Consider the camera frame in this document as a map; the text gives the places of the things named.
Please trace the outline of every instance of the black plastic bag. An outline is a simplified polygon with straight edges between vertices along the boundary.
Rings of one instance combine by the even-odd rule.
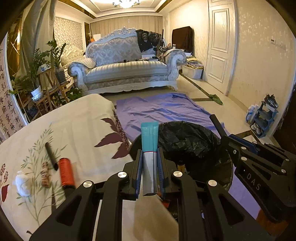
[[[233,165],[227,151],[217,156],[220,139],[203,126],[173,121],[159,125],[158,147],[164,157],[176,165],[185,164],[189,175],[196,181],[215,180],[229,190],[233,179]],[[142,138],[133,142],[130,155],[135,160],[138,149],[142,149]]]

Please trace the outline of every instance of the blue shoe rack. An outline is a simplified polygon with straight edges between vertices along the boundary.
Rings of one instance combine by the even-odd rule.
[[[266,108],[268,108],[269,111],[267,112],[263,110],[263,106],[266,106]],[[252,130],[258,138],[266,136],[266,133],[270,129],[270,124],[274,122],[274,117],[276,116],[277,113],[278,113],[277,109],[270,107],[269,105],[266,104],[265,101],[262,101],[262,104],[258,109],[256,116],[254,117],[254,121],[261,128],[261,130],[263,130],[263,133],[261,135],[258,135],[256,131]]]

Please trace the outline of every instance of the white door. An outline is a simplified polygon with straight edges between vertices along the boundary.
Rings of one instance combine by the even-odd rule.
[[[227,95],[237,45],[235,0],[209,0],[209,48],[205,81]]]

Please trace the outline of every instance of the crumpled white tissue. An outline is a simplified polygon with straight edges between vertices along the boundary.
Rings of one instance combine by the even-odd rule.
[[[17,191],[21,196],[31,195],[31,179],[22,171],[17,172],[17,176],[15,177],[15,185],[17,186]]]

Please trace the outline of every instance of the tiled floor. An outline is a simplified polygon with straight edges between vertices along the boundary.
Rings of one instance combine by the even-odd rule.
[[[205,92],[209,94],[216,94],[223,105],[218,105],[214,101],[196,101],[196,103],[202,106],[208,112],[215,114],[219,121],[224,122],[226,129],[231,134],[239,134],[245,131],[250,130],[249,125],[245,122],[246,113],[243,111],[237,104],[235,104],[230,98],[223,95],[220,91],[215,89],[213,86],[202,80],[192,80],[193,83],[197,84],[201,87]],[[189,82],[186,78],[179,75],[177,79],[178,82],[178,92],[184,93],[189,96],[191,99],[195,101],[195,99],[206,99],[208,98],[201,90],[199,90],[195,85]],[[139,97],[147,97],[151,95],[157,95],[162,93],[170,93],[173,92],[169,87],[157,87],[157,88],[149,88],[139,91],[130,91],[130,92],[121,92],[121,93],[106,93],[102,94],[106,99],[111,100],[114,105],[116,105],[116,101],[120,99],[130,98],[133,96]],[[248,136],[245,138],[249,141],[255,141],[253,136]],[[268,138],[261,138],[260,141],[262,143],[270,143],[272,141]]]

